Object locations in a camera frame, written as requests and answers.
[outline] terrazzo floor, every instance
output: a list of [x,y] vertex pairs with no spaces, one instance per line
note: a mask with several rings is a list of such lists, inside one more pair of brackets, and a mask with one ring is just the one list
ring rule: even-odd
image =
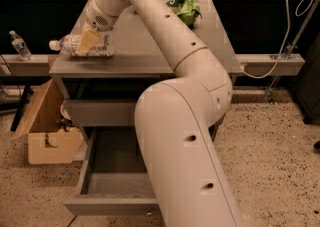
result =
[[[215,146],[247,227],[320,226],[320,122],[285,89],[269,104],[263,90],[236,90]],[[74,216],[63,206],[81,162],[30,165],[27,139],[10,141],[13,114],[0,117],[0,227],[160,226],[158,216]]]

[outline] green bag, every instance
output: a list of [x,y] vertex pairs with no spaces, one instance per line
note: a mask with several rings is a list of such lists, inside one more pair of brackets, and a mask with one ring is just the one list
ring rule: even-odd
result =
[[167,6],[189,27],[201,16],[200,7],[195,0],[170,0]]

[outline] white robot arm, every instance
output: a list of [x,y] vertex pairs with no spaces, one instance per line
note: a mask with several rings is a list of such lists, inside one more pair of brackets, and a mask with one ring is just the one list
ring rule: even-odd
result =
[[133,5],[177,77],[148,88],[135,110],[137,138],[166,226],[244,226],[208,130],[230,105],[228,73],[159,0],[92,2],[87,21],[101,31]]

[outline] plastic bottle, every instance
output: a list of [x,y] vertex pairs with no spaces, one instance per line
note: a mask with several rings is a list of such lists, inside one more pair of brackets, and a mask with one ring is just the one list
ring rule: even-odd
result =
[[78,51],[78,45],[80,43],[80,35],[66,35],[60,40],[51,40],[49,47],[53,51],[62,51],[70,56],[113,56],[114,49],[112,46],[111,36],[105,35],[104,38],[100,39],[96,45],[89,50],[86,55],[81,55]]
[[11,35],[11,44],[17,50],[21,60],[29,61],[31,59],[31,53],[23,38],[15,31],[10,31],[9,34]]

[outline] bottle cap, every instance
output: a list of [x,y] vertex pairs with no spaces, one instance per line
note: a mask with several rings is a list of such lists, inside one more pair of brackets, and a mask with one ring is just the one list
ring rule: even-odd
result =
[[51,50],[54,50],[54,51],[60,51],[61,50],[61,47],[60,47],[60,43],[58,40],[51,40],[49,42],[49,47]]

